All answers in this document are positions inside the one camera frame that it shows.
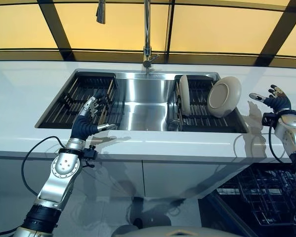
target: dish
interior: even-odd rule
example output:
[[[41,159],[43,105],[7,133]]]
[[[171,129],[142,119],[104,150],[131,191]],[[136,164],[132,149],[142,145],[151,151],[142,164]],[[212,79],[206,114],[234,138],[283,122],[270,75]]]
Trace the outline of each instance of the dish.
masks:
[[[179,94],[181,96],[181,111],[185,116],[190,116],[189,87],[187,76],[183,75],[179,80]]]
[[[241,96],[241,83],[236,77],[225,77],[220,79],[211,88],[207,107],[209,112],[217,117],[230,114],[239,103]]]

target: stainless steel sink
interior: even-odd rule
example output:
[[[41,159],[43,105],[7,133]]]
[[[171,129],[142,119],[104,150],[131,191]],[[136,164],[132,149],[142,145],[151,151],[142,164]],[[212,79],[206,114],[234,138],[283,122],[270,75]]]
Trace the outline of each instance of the stainless steel sink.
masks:
[[[178,87],[182,74],[190,85],[193,114],[180,114]],[[93,123],[114,123],[118,130],[245,132],[241,116],[218,119],[207,112],[206,93],[220,79],[217,73],[137,73],[76,70],[59,91],[37,127],[71,128],[83,103],[99,90],[106,93],[107,105]]]

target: floor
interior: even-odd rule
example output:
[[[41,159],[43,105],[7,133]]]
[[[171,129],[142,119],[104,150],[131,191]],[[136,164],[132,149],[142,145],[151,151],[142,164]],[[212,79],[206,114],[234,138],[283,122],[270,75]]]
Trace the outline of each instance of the floor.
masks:
[[[0,195],[0,231],[22,223],[32,196]],[[140,218],[143,226],[201,226],[197,199],[142,199],[72,195],[54,236],[110,237],[113,231]]]

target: kitchen counter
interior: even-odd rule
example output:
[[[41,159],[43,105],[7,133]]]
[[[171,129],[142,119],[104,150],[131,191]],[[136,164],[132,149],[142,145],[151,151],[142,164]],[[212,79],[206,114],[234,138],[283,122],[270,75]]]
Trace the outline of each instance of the kitchen counter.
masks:
[[[89,137],[97,145],[100,159],[172,160],[202,162],[273,162],[266,127],[260,119],[270,108],[251,100],[250,92],[267,95],[270,84],[281,87],[296,110],[296,69],[205,65],[153,65],[155,73],[217,72],[235,76],[242,84],[237,106],[250,130],[247,134],[158,131],[104,131]],[[56,135],[63,143],[69,129],[35,128],[35,124],[75,69],[141,71],[141,64],[87,62],[0,62],[0,156],[22,157],[41,139]],[[284,153],[280,140],[272,136],[274,151]],[[38,146],[38,157],[54,157],[56,140]],[[290,162],[286,154],[284,162]]]

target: dish rack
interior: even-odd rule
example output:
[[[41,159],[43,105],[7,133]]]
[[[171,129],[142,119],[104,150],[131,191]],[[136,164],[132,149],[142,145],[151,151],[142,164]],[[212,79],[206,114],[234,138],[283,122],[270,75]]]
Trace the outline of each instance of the dish rack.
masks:
[[[261,226],[296,225],[296,177],[289,170],[248,167],[220,186],[220,195],[240,195]]]
[[[208,76],[187,76],[191,114],[188,117],[183,115],[181,111],[181,96],[179,94],[179,79],[180,76],[175,77],[173,97],[169,101],[169,103],[176,104],[176,106],[171,107],[172,111],[168,107],[169,127],[175,127],[174,124],[176,124],[176,130],[179,131],[247,132],[237,109],[223,118],[216,118],[209,113],[207,98],[216,81]]]
[[[115,92],[114,77],[77,75],[61,92],[39,127],[71,128],[84,103],[95,94],[105,95],[106,102],[103,107],[99,107],[98,113],[91,122],[95,124],[107,123]]]

